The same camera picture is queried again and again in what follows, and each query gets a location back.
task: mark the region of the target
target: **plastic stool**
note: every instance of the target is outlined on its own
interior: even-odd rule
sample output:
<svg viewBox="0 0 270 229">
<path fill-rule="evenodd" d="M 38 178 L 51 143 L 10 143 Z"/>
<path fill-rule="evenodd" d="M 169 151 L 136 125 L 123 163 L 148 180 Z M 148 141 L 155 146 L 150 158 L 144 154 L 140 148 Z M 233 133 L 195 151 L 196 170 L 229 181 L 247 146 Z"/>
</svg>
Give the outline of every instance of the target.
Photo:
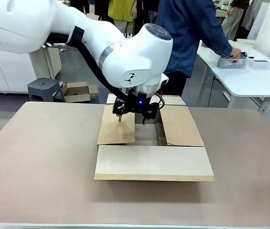
<svg viewBox="0 0 270 229">
<path fill-rule="evenodd" d="M 30 101 L 32 101 L 33 96 L 39 96 L 44 102 L 54 102 L 53 94 L 59 92 L 62 95 L 64 103 L 66 102 L 57 80 L 39 78 L 28 84 L 28 91 Z"/>
</svg>

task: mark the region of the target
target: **yellow shirt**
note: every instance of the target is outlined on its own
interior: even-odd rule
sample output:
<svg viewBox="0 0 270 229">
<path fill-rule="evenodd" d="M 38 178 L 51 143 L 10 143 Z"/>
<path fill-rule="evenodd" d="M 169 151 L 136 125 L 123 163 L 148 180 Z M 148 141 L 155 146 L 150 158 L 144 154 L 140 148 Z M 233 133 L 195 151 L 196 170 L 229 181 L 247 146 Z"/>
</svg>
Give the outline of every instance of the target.
<svg viewBox="0 0 270 229">
<path fill-rule="evenodd" d="M 119 21 L 133 21 L 131 9 L 135 0 L 110 0 L 108 16 Z"/>
</svg>

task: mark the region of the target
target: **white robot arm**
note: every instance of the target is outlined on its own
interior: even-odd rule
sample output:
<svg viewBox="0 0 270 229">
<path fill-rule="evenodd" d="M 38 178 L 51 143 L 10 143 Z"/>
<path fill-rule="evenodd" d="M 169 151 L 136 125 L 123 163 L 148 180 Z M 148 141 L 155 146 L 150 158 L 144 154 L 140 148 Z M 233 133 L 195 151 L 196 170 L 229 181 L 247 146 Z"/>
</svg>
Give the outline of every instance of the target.
<svg viewBox="0 0 270 229">
<path fill-rule="evenodd" d="M 57 0 L 0 0 L 0 50 L 29 53 L 41 48 L 51 33 L 66 35 L 76 28 L 107 82 L 116 88 L 133 88 L 146 98 L 168 81 L 163 74 L 173 41 L 160 26 L 146 24 L 126 39 L 111 23 L 91 20 Z"/>
</svg>

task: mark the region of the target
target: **robot logo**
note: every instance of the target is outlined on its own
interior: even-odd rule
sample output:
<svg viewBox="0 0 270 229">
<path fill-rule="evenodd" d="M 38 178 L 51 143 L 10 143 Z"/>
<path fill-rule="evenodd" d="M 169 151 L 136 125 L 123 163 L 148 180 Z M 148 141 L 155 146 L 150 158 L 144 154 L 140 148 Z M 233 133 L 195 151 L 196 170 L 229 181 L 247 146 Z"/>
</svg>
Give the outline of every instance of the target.
<svg viewBox="0 0 270 229">
<path fill-rule="evenodd" d="M 135 78 L 135 77 L 137 77 L 137 76 L 135 75 L 135 73 L 130 73 L 130 78 L 129 78 L 128 80 L 124 80 L 124 81 L 127 81 L 127 82 L 131 83 L 131 79 L 132 79 L 132 78 Z"/>
</svg>

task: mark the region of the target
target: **black cable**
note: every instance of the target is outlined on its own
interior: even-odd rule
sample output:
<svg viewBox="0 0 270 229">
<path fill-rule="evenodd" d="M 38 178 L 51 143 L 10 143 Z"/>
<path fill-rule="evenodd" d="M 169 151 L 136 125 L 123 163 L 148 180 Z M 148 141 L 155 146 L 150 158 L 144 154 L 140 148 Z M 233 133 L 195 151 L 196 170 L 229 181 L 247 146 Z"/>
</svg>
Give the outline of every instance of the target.
<svg viewBox="0 0 270 229">
<path fill-rule="evenodd" d="M 158 96 L 158 98 L 160 99 L 160 101 L 159 101 L 158 104 L 160 104 L 160 102 L 162 102 L 162 106 L 159 107 L 158 109 L 159 109 L 159 110 L 160 110 L 160 109 L 163 109 L 163 107 L 164 107 L 164 99 L 163 99 L 162 95 L 160 95 L 160 94 L 158 94 L 158 93 L 155 93 L 155 95 Z"/>
<path fill-rule="evenodd" d="M 68 35 L 61 35 L 58 33 L 51 33 L 46 42 L 48 43 L 66 43 L 68 41 Z M 68 45 L 75 47 L 81 53 L 83 58 L 85 59 L 88 67 L 91 69 L 92 73 L 96 76 L 96 78 L 117 98 L 126 102 L 128 97 L 126 94 L 121 92 L 119 88 L 116 88 L 108 83 L 105 76 L 103 75 L 101 69 L 97 65 L 96 61 L 92 57 L 91 53 L 87 49 L 87 47 L 82 42 L 70 42 Z"/>
<path fill-rule="evenodd" d="M 103 75 L 101 69 L 98 67 L 97 63 L 95 62 L 94 58 L 90 54 L 87 47 L 81 43 L 81 45 L 75 46 L 85 59 L 88 67 L 91 69 L 92 73 L 96 76 L 96 78 L 111 92 L 113 93 L 117 98 L 123 100 L 124 102 L 127 102 L 129 99 L 126 94 L 121 92 L 119 88 L 116 88 L 112 86 L 108 81 L 106 80 L 105 76 Z"/>
<path fill-rule="evenodd" d="M 207 105 L 207 107 L 209 107 L 209 102 L 210 102 L 210 98 L 211 98 L 211 92 L 212 92 L 213 83 L 215 82 L 215 80 L 216 80 L 216 76 L 213 77 L 213 81 L 212 81 L 212 84 L 211 84 L 211 89 L 210 89 L 210 94 L 209 94 L 209 99 L 208 99 L 208 105 Z"/>
</svg>

